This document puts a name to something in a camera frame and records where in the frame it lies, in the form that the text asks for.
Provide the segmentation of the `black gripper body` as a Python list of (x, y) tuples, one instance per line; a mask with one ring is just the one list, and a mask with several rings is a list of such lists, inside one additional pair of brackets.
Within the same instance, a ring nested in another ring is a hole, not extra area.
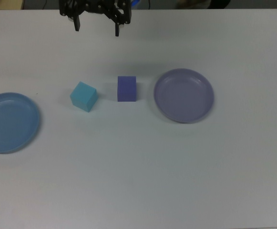
[(80, 7), (80, 13), (83, 12), (97, 14), (119, 14), (119, 10), (114, 0), (84, 0)]

